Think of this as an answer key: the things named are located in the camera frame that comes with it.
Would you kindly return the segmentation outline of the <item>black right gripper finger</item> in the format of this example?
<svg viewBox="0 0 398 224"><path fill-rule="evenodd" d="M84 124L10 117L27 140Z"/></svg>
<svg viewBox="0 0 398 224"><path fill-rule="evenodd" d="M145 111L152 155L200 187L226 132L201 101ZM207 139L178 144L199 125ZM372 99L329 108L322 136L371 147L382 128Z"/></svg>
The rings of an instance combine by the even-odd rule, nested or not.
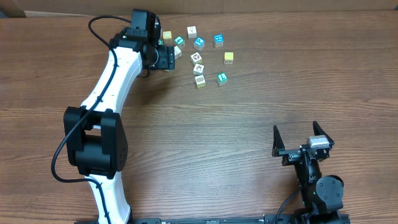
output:
<svg viewBox="0 0 398 224"><path fill-rule="evenodd" d="M330 146L333 146L335 144L334 140L332 140L332 138L326 132L324 132L324 130L317 123L317 121L313 121L312 124L313 124L314 135L316 135L316 136L324 135L327 138Z"/></svg>
<svg viewBox="0 0 398 224"><path fill-rule="evenodd" d="M279 157L281 152L285 151L285 146L280 135L279 129L276 125L273 126L273 147L272 156Z"/></svg>

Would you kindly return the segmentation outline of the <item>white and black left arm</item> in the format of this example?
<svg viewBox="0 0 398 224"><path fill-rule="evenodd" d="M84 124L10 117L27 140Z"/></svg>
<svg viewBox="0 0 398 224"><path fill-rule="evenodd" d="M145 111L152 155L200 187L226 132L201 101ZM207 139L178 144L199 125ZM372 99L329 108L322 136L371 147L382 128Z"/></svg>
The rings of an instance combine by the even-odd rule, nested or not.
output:
<svg viewBox="0 0 398 224"><path fill-rule="evenodd" d="M173 70L175 51L160 44L161 23L153 12L135 9L130 24L106 42L107 64L95 88L79 107L69 106L63 116L65 138L51 163L52 175L63 147L68 161L88 182L99 216L94 223L132 223L132 210L124 195L121 171L128 142L121 112L133 81L143 71Z"/></svg>

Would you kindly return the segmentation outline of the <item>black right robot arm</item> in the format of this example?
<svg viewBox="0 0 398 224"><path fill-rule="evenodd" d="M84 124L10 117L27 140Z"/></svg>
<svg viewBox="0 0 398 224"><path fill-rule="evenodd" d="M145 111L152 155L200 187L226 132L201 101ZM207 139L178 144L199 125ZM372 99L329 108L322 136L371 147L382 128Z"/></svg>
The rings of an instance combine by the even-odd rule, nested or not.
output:
<svg viewBox="0 0 398 224"><path fill-rule="evenodd" d="M349 223L347 215L340 215L343 208L344 182L337 175L322 176L319 162L329 158L335 142L314 121L314 135L298 149L287 150L277 126L273 126L272 156L281 157L283 166L294 166L298 190L288 196L280 206L274 222L280 222L280 214L297 194L301 194L303 208L294 211L289 223Z"/></svg>

